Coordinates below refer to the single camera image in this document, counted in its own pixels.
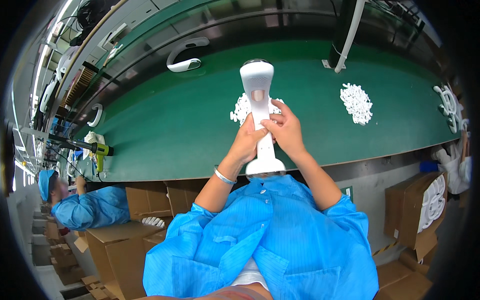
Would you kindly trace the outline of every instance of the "blue smock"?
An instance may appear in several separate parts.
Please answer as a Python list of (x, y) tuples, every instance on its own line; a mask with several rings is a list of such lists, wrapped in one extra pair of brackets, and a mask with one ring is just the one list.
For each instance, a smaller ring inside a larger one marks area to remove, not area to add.
[(368, 219), (349, 196), (319, 211), (290, 175), (254, 180), (220, 213), (193, 204), (146, 255), (147, 296), (200, 297), (230, 286), (252, 257), (274, 299), (373, 299)]
[(52, 207), (52, 215), (64, 226), (78, 231), (130, 221), (127, 193), (121, 184), (68, 196)]

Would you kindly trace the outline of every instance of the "white handheld device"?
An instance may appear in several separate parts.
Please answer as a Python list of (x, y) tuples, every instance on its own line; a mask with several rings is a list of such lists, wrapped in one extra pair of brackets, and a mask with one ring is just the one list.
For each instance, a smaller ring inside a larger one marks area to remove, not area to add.
[(176, 64), (174, 64), (173, 61), (180, 54), (180, 52), (188, 48), (207, 46), (208, 44), (210, 44), (210, 40), (208, 38), (196, 37), (196, 38), (189, 39), (181, 43), (180, 45), (176, 46), (172, 50), (172, 52), (170, 52), (170, 54), (168, 55), (168, 58), (167, 58), (168, 69), (172, 72), (185, 72), (188, 70), (200, 68), (200, 65), (202, 64), (202, 61), (200, 59), (184, 60), (181, 62), (177, 62)]
[[(261, 120), (270, 119), (268, 95), (273, 73), (273, 66), (262, 59), (249, 60), (240, 68), (243, 89), (252, 107), (255, 130), (264, 128), (260, 124)], [(285, 174), (285, 165), (275, 158), (271, 132), (268, 132), (266, 136), (257, 142), (257, 158), (247, 165), (245, 173), (251, 177)]]

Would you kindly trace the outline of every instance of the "striped fabric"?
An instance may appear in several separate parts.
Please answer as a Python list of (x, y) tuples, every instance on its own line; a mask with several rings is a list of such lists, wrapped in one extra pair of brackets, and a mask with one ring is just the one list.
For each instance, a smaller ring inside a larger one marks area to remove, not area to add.
[(220, 213), (193, 204), (145, 258), (148, 296), (199, 297), (231, 285), (250, 257), (274, 299), (373, 299), (368, 219), (350, 198), (318, 211), (290, 175), (255, 179)]

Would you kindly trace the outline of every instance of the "leg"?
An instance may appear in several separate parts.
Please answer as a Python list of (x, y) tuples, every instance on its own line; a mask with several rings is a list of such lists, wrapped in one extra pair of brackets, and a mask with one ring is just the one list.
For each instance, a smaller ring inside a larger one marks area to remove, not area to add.
[(442, 165), (445, 165), (452, 161), (451, 156), (449, 156), (445, 149), (443, 149), (440, 145), (432, 148), (431, 157), (433, 160), (438, 160)]

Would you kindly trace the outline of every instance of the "black pole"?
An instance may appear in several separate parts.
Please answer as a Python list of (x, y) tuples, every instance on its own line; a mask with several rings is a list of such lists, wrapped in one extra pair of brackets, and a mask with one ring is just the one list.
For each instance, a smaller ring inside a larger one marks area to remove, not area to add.
[(336, 19), (335, 36), (333, 38), (330, 54), (328, 55), (328, 64), (331, 68), (335, 68), (340, 59), (343, 46), (347, 40), (350, 24), (352, 23), (353, 13), (355, 11), (355, 0), (343, 0), (340, 8), (340, 15)]

